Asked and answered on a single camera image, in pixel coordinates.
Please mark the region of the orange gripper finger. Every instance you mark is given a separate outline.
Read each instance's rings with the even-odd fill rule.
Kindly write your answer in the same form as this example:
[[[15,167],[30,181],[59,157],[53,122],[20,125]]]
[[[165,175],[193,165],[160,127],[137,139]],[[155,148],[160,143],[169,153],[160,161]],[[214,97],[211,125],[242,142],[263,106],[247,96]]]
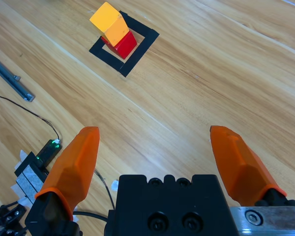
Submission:
[[[25,219],[31,235],[83,234],[73,211],[88,194],[99,142],[99,128],[84,127],[57,158]]]
[[[243,138],[224,126],[210,128],[216,165],[228,195],[242,207],[295,206],[259,156]]]

